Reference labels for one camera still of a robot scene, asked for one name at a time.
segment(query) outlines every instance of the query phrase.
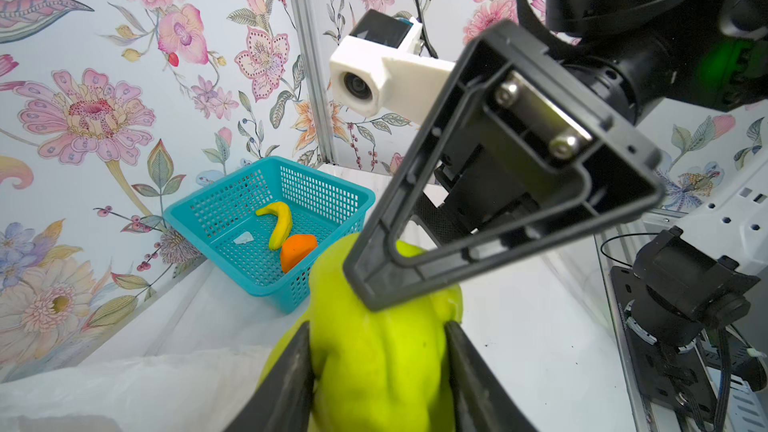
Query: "toy banana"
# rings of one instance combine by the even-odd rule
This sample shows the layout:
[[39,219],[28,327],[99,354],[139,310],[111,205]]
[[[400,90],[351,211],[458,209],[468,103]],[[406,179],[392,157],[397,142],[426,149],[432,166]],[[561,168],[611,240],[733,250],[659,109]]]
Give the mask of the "toy banana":
[[290,213],[290,207],[284,202],[273,202],[267,207],[260,208],[256,211],[257,216],[263,216],[265,214],[277,216],[277,225],[270,237],[270,250],[277,250],[283,246],[283,242],[285,242],[288,235],[290,235],[290,230],[293,228],[293,216]]

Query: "metal bolt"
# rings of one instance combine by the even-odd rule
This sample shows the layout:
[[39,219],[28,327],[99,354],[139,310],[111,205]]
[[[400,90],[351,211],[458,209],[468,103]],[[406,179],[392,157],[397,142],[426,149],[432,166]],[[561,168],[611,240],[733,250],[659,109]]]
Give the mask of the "metal bolt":
[[549,142],[549,153],[560,160],[574,158],[581,150],[581,136],[571,127],[563,130]]
[[520,97],[520,85],[517,82],[508,80],[502,82],[493,94],[493,98],[496,99],[496,103],[505,109],[509,109],[514,105]]

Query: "floral wallpaper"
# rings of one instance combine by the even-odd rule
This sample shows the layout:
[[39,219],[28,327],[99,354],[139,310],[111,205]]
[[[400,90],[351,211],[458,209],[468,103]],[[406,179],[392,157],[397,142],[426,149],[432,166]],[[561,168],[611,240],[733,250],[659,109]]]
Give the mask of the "floral wallpaper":
[[0,0],[0,380],[76,364],[204,260],[169,204],[320,164],[290,1]]
[[[327,29],[318,39],[322,59],[330,58],[341,38],[366,10],[373,8],[393,16],[410,17],[416,13],[416,1],[422,7],[430,41],[441,59],[457,59],[464,45],[490,25],[504,19],[518,20],[516,0],[313,0],[316,27]],[[544,21],[546,0],[527,2]],[[562,34],[561,38],[578,42]],[[324,72],[328,81],[330,72]],[[334,106],[334,118],[338,108]],[[382,110],[378,116],[366,119],[341,107],[338,120],[346,124],[352,140],[347,143],[341,137],[342,140],[334,141],[338,163],[394,173],[417,126],[393,116]],[[664,151],[664,160],[657,170],[667,189],[661,206],[689,212],[705,202],[724,181],[734,179],[738,170],[762,148],[761,130],[768,127],[765,116],[768,102],[723,114],[672,100],[662,101],[639,126]]]

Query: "orange toy fruit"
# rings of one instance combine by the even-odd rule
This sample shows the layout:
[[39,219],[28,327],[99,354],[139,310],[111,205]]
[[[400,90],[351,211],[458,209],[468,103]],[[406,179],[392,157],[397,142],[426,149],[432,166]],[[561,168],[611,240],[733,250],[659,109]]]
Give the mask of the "orange toy fruit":
[[283,243],[280,250],[280,266],[283,274],[302,261],[304,257],[317,248],[317,237],[314,235],[292,235]]

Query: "mesh basket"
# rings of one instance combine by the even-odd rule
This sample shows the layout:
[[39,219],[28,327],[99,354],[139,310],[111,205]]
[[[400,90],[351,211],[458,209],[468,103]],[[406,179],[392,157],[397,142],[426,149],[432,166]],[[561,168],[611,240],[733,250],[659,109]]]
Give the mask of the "mesh basket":
[[[179,200],[166,219],[246,292],[267,297],[287,314],[309,295],[315,260],[341,237],[360,232],[374,199],[368,188],[267,157]],[[277,217],[255,214],[272,202],[290,207],[291,235],[312,234],[319,244],[287,274],[280,268],[280,251],[267,246]],[[246,231],[254,240],[235,244]]]

